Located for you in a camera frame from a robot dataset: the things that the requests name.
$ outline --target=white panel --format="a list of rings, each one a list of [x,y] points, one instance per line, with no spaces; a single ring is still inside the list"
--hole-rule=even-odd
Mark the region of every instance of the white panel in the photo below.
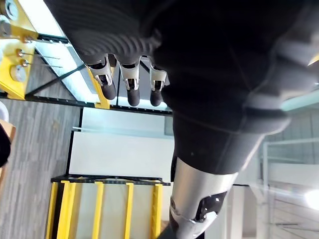
[[[173,150],[172,139],[74,132],[69,173],[169,181]]]
[[[149,239],[152,215],[153,186],[134,185],[131,221],[132,239]]]
[[[260,179],[260,165],[257,153],[255,153],[247,167],[239,172],[235,184],[254,184],[258,179]]]
[[[317,188],[319,185],[319,165],[272,163],[269,180]]]
[[[82,127],[111,133],[165,137],[164,121],[164,116],[84,108]]]
[[[170,204],[170,197],[173,192],[173,183],[172,186],[163,187],[163,201],[161,207],[161,219],[163,221],[169,221],[169,204]]]
[[[245,187],[233,187],[231,198],[232,217],[230,239],[241,239],[243,236]]]
[[[127,198],[127,185],[105,185],[103,212],[100,226],[101,239],[124,238]]]
[[[245,187],[243,237],[256,237],[257,200],[250,187]]]
[[[83,183],[76,239],[88,239],[92,236],[97,186]]]
[[[218,217],[207,228],[206,239],[227,239],[227,201],[223,205]]]

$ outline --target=robotic finger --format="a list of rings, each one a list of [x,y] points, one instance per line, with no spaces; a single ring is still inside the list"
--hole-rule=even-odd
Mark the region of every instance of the robotic finger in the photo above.
[[[92,75],[101,86],[104,97],[112,100],[116,96],[114,81],[112,79],[111,66],[108,60],[108,55],[104,59],[95,64],[87,64]]]
[[[164,70],[159,69],[151,61],[150,78],[151,78],[151,97],[150,102],[152,106],[159,106],[163,101],[161,91],[164,87],[167,73]]]
[[[169,208],[171,228],[159,239],[198,238],[217,218],[237,175],[203,172],[177,158]]]
[[[128,93],[128,101],[131,106],[137,106],[140,103],[140,58],[141,57],[123,58],[116,56]]]

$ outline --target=black fabric sleeve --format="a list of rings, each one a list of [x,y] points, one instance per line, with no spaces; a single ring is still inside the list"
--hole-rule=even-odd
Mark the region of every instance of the black fabric sleeve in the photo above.
[[[284,129],[281,103],[317,81],[318,65],[299,53],[316,52],[318,14],[312,1],[291,0],[177,1],[163,12],[154,59],[169,75],[162,96],[173,110],[175,156],[230,174]]]

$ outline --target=black beam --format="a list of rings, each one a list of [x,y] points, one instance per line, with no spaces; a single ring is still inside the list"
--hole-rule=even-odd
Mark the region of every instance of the black beam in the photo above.
[[[125,111],[125,112],[131,112],[131,113],[141,113],[141,114],[148,114],[148,115],[158,115],[158,116],[171,116],[172,115],[171,111],[150,110],[150,109],[144,109],[144,108],[116,106],[116,105],[110,105],[110,110]]]
[[[69,174],[70,163],[71,163],[71,153],[72,153],[72,146],[73,146],[73,137],[74,137],[74,131],[71,131],[69,153],[68,153],[68,161],[66,163],[65,175]]]
[[[0,98],[9,99],[7,97],[6,93],[0,93]],[[59,98],[52,98],[52,97],[27,96],[26,95],[25,100],[31,101],[31,102],[47,103],[47,104],[95,108],[95,104],[92,102],[67,100],[67,99],[59,99]],[[172,116],[171,111],[150,110],[150,109],[144,109],[144,108],[127,107],[127,106],[110,105],[110,110],[124,111],[124,112],[131,112],[131,113],[140,113],[140,114],[147,114],[147,115],[157,115],[157,116]]]
[[[68,38],[63,37],[63,36],[52,36],[52,35],[47,35],[47,34],[39,34],[38,40],[44,40],[44,41],[52,41],[55,43],[62,42],[64,44],[70,43]]]
[[[119,78],[118,78],[118,91],[116,94],[116,105],[119,105],[119,94],[120,94],[120,81],[121,81],[121,68],[119,67]]]
[[[163,186],[170,186],[171,183],[166,183],[163,181],[159,182],[152,182],[152,181],[143,181],[143,180],[136,180],[138,177],[133,178],[133,177],[114,177],[112,179],[111,177],[103,177],[103,178],[96,178],[94,175],[90,178],[86,177],[80,177],[80,178],[74,178],[73,175],[61,175],[58,177],[51,178],[51,182],[61,182],[64,180],[69,181],[70,183],[95,183],[95,182],[103,182],[104,184],[126,184],[128,181],[137,184],[137,185],[155,185],[155,184],[162,184]]]
[[[65,106],[77,106],[77,107],[88,107],[95,108],[94,103],[84,102],[84,101],[76,101],[76,100],[67,100],[67,99],[59,99],[52,97],[43,97],[43,96],[25,96],[26,101],[32,102],[41,102],[48,104],[57,104],[57,105],[65,105]]]
[[[89,179],[127,179],[132,181],[152,180],[163,182],[159,177],[132,177],[132,176],[114,176],[114,175],[88,175],[88,174],[68,174],[71,178],[89,178]]]
[[[140,65],[144,68],[144,70],[146,70],[148,73],[150,73],[150,69],[148,68],[147,65],[145,65],[145,63],[143,61],[140,61]]]
[[[80,65],[79,67],[77,67],[76,69],[74,69],[74,70],[72,70],[72,71],[70,71],[70,72],[68,72],[68,73],[65,73],[64,75],[59,76],[59,77],[53,79],[52,81],[49,81],[48,83],[45,83],[44,85],[42,85],[42,86],[40,86],[40,87],[34,89],[33,91],[27,93],[27,94],[25,95],[25,97],[29,97],[29,96],[35,95],[36,93],[38,93],[38,92],[40,92],[40,91],[42,91],[42,90],[44,90],[44,89],[46,89],[46,88],[48,88],[48,87],[54,85],[55,83],[62,81],[62,80],[65,79],[66,77],[72,75],[74,72],[77,72],[77,71],[82,70],[83,68],[85,68],[85,65],[84,65],[84,64],[82,64],[82,65]]]

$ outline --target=white wall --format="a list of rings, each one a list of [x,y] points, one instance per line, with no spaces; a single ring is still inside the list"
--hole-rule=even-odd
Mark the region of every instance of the white wall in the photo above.
[[[260,179],[260,164],[257,154],[254,154],[246,168],[239,172],[235,184],[256,184]]]
[[[311,188],[319,187],[319,165],[271,163],[269,180],[303,185]]]
[[[277,134],[267,137],[267,141],[282,141],[290,139],[319,137],[319,110],[300,109],[291,113],[291,123],[288,127]],[[301,143],[268,147],[268,156],[271,162],[276,163],[319,163],[319,143]],[[279,161],[271,157],[285,158],[290,160]]]
[[[82,127],[99,132],[172,138],[164,135],[164,116],[84,108]]]
[[[169,181],[173,149],[172,139],[74,132],[69,173]]]

